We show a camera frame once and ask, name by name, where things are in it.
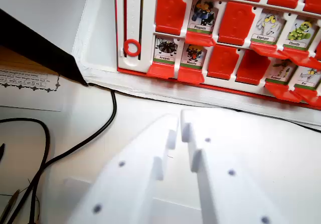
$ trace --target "white surface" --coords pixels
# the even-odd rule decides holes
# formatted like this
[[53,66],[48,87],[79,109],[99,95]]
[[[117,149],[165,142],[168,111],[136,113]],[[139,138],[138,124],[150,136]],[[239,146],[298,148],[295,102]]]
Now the white surface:
[[4,10],[71,53],[86,0],[0,0]]
[[264,101],[205,88],[166,82],[154,78],[124,75],[94,69],[83,70],[87,82],[120,90],[136,96],[197,106],[223,106],[292,121],[321,125],[321,111]]
[[[94,133],[112,112],[111,96],[107,90],[83,87],[70,81],[67,81],[66,90],[66,103],[61,112],[0,107],[0,119],[32,117],[44,121],[52,136],[49,158],[57,156]],[[146,125],[164,114],[179,115],[186,107],[119,94],[116,94],[116,98],[118,111],[108,130],[90,145],[54,164],[45,172],[44,188],[40,186],[38,189],[42,204],[42,223],[65,223],[75,208],[86,187],[75,186],[68,181],[69,178],[93,182],[103,165],[118,154]],[[44,134],[36,124],[16,123],[6,128],[4,126],[0,126],[1,137],[3,133],[6,133],[7,138],[16,131],[25,133],[24,136],[16,137],[19,152],[15,152],[15,158],[11,161],[14,155],[11,153],[10,157],[5,156],[6,165],[0,165],[0,175],[3,176],[4,171],[7,173],[5,181],[0,182],[0,190],[12,193],[18,188],[24,188],[26,183],[28,184],[26,177],[32,177],[38,169],[43,156]],[[31,151],[34,154],[24,155]],[[176,149],[170,151],[169,156],[173,158],[168,159],[165,179],[157,183],[154,197],[178,204],[178,208],[179,205],[184,205],[199,210],[196,175],[189,171],[187,146],[179,137]],[[18,223],[28,222],[29,206],[28,202]]]
[[149,223],[155,184],[166,174],[168,149],[175,148],[178,120],[175,115],[162,116],[110,160],[68,223]]
[[319,133],[220,108],[184,111],[181,126],[204,223],[319,223]]

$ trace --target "black cable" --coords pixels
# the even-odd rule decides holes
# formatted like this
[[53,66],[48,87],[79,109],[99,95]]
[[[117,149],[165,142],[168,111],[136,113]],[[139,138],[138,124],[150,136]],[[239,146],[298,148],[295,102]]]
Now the black cable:
[[[45,132],[46,144],[45,144],[44,156],[43,156],[43,159],[41,161],[39,169],[43,168],[45,163],[46,163],[46,160],[47,160],[47,157],[48,157],[48,154],[49,154],[49,149],[50,149],[50,132],[49,132],[48,127],[46,126],[46,124],[44,122],[42,122],[40,120],[37,120],[37,119],[32,119],[32,118],[10,118],[10,119],[0,120],[0,123],[13,122],[13,121],[30,121],[30,122],[38,123],[38,124],[40,124],[42,126],[42,128],[43,128],[43,130]],[[37,186],[38,186],[38,184],[35,185],[35,188],[33,190],[31,203],[33,203],[33,198],[36,199],[34,196],[36,195]],[[34,216],[35,215],[34,211],[35,211],[34,208],[31,208],[30,209],[30,215],[33,214],[33,216]]]
[[25,194],[23,195],[23,197],[21,198],[20,202],[18,203],[16,209],[14,210],[13,214],[11,215],[9,221],[7,224],[12,224],[15,220],[15,218],[17,217],[18,213],[20,212],[20,210],[22,209],[22,207],[24,206],[31,190],[34,188],[34,192],[37,192],[37,185],[40,179],[41,174],[44,172],[44,170],[50,166],[51,164],[55,163],[58,160],[61,160],[62,158],[72,154],[73,152],[75,152],[76,150],[80,149],[81,147],[83,147],[84,145],[86,145],[88,142],[92,141],[94,138],[96,138],[99,134],[101,134],[113,121],[113,119],[116,116],[116,112],[117,112],[117,102],[116,102],[116,96],[115,96],[115,92],[113,90],[110,91],[111,93],[111,98],[112,98],[112,104],[113,104],[113,111],[112,114],[110,116],[110,118],[108,119],[108,121],[99,129],[97,130],[94,134],[92,134],[91,136],[89,136],[87,139],[85,139],[84,141],[80,142],[79,144],[75,145],[74,147],[72,147],[71,149],[67,150],[66,152],[52,158],[51,160],[47,161],[41,168],[39,168],[38,172],[36,173],[36,175],[34,176],[34,178],[32,179],[29,187],[27,188]]

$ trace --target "pingouin card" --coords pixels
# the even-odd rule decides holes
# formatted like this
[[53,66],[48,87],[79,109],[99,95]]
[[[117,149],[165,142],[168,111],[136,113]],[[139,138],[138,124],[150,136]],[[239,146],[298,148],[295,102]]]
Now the pingouin card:
[[267,82],[287,85],[297,66],[291,60],[272,59],[274,63],[270,68]]
[[316,20],[299,16],[288,33],[284,47],[307,50],[317,33]]
[[193,0],[188,31],[212,34],[218,9],[213,0]]
[[155,38],[155,62],[164,64],[175,64],[177,44],[174,43],[174,38],[157,36]]
[[275,45],[285,24],[283,13],[263,10],[256,23],[251,41]]
[[185,44],[181,59],[181,66],[202,69],[206,50],[202,46]]
[[299,79],[296,81],[295,87],[304,88],[308,90],[315,90],[321,79],[321,71],[304,67],[302,69]]

